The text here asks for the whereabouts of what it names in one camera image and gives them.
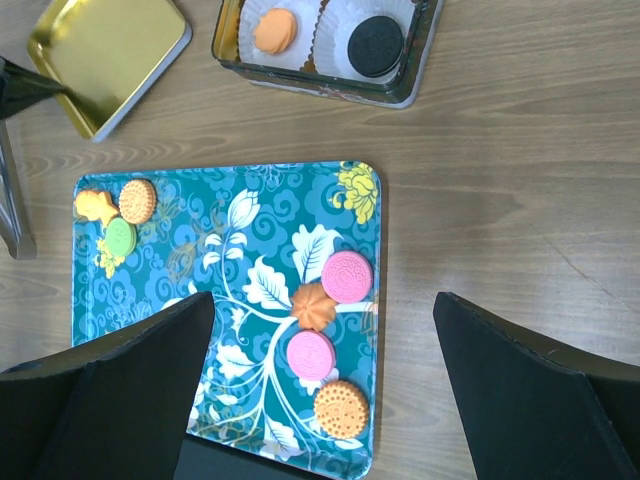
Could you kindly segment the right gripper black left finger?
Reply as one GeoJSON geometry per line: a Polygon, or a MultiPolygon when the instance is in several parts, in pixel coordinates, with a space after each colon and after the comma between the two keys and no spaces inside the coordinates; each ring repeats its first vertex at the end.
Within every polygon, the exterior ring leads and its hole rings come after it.
{"type": "Polygon", "coordinates": [[[2,478],[172,478],[213,321],[200,292],[2,371],[2,478]]]}

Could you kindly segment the gold tin lid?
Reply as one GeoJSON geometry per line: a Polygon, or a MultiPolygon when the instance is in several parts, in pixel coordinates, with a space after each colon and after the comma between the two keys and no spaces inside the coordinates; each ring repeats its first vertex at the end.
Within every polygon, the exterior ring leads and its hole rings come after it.
{"type": "Polygon", "coordinates": [[[40,74],[65,87],[56,98],[76,130],[98,143],[191,38],[191,25],[172,1],[53,1],[27,51],[40,74]]]}

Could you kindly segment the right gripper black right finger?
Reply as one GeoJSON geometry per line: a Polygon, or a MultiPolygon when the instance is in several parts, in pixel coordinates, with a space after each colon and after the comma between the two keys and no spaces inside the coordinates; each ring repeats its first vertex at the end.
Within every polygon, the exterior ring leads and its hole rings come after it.
{"type": "Polygon", "coordinates": [[[639,369],[452,293],[433,317],[480,479],[636,479],[639,369]]]}

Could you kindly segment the metal tongs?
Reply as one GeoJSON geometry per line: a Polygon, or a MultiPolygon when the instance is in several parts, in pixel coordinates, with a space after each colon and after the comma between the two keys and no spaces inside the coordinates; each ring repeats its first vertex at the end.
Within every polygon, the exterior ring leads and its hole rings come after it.
{"type": "Polygon", "coordinates": [[[9,133],[1,121],[1,237],[15,260],[37,257],[9,133]]]}

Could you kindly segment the gold cookie tin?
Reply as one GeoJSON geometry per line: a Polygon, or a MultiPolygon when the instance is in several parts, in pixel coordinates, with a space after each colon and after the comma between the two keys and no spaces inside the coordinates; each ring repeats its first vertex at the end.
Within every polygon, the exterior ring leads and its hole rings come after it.
{"type": "Polygon", "coordinates": [[[419,93],[441,1],[224,1],[212,41],[261,86],[404,109],[419,93]]]}

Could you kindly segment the black sandwich cookie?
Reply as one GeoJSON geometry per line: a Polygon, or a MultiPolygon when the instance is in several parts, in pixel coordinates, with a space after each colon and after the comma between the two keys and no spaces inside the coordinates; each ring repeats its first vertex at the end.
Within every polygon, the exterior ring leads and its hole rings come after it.
{"type": "Polygon", "coordinates": [[[347,44],[347,55],[358,74],[376,78],[396,66],[403,46],[400,25],[389,16],[378,15],[356,26],[347,44]]]}

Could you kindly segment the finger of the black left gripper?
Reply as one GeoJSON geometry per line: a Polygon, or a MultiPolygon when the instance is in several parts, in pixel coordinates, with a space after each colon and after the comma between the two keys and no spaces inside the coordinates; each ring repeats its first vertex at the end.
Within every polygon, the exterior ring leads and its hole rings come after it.
{"type": "Polygon", "coordinates": [[[66,91],[59,82],[1,58],[1,119],[66,91]]]}

